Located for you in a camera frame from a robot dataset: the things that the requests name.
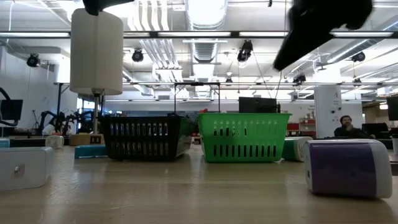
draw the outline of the column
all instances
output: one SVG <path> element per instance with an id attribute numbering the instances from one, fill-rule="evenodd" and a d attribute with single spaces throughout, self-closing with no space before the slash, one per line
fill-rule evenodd
<path id="1" fill-rule="evenodd" d="M 329 65 L 325 69 L 317 70 L 314 73 L 315 82 L 341 82 L 339 67 Z M 335 129 L 340 127 L 340 118 L 343 116 L 341 111 L 341 87 L 316 86 L 314 95 L 317 138 L 333 137 Z"/>

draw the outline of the green basket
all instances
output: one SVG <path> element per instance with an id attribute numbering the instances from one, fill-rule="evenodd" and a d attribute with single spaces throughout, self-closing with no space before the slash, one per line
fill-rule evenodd
<path id="1" fill-rule="evenodd" d="M 207 162 L 274 162 L 282 157 L 291 114 L 202 113 L 198 124 Z"/>

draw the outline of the purple box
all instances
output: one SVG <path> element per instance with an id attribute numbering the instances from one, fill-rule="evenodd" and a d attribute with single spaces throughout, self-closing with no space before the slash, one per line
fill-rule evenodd
<path id="1" fill-rule="evenodd" d="M 306 180 L 315 194 L 389 198 L 388 151 L 371 139 L 316 140 L 304 146 Z"/>

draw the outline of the wooden table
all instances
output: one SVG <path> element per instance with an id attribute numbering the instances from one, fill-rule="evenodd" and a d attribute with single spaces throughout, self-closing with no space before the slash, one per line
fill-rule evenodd
<path id="1" fill-rule="evenodd" d="M 398 223 L 387 200 L 319 197 L 303 164 L 207 164 L 200 146 L 173 163 L 73 159 L 57 149 L 40 188 L 0 192 L 0 223 Z"/>

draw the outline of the purple panel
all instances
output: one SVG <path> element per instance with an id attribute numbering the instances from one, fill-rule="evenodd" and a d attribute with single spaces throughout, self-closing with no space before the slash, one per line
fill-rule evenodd
<path id="1" fill-rule="evenodd" d="M 376 196 L 376 171 L 368 143 L 313 142 L 310 156 L 314 193 Z"/>

